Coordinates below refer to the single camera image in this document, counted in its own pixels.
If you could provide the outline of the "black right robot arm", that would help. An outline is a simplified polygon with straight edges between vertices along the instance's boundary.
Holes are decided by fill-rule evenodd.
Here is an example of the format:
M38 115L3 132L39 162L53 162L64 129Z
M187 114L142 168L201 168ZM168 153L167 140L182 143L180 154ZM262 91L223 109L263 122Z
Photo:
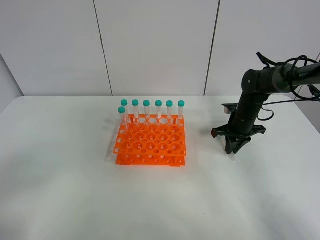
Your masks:
M320 64L302 67L282 63L263 70L248 70L241 82L242 94L238 103L224 103L226 114L230 114L226 125L213 128L211 135L225 137L225 152L236 154L256 134L264 134L266 128L255 125L259 113L270 95L292 93L298 86L320 83Z

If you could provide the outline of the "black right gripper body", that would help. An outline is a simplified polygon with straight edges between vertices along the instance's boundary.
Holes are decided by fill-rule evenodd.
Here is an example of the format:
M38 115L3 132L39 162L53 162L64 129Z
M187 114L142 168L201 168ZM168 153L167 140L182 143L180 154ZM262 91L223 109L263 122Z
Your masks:
M264 134L267 129L262 125L255 125L259 112L259 109L240 109L235 111L226 109L225 113L230 114L229 121L226 125L213 128L211 130L212 137L226 136L243 139L259 133Z

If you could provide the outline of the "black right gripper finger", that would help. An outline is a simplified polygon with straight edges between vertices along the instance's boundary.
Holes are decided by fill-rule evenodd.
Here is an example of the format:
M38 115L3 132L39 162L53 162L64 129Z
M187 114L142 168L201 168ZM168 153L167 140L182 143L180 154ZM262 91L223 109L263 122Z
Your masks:
M234 148L233 148L232 152L233 152L234 154L237 154L237 153L240 151L240 149L241 149L242 147L244 147L246 144L250 143L251 140L252 140L251 137L246 137L246 138L241 138L241 139L239 138L239 139L234 143Z
M235 138L232 136L225 136L225 152L230 155L234 152Z

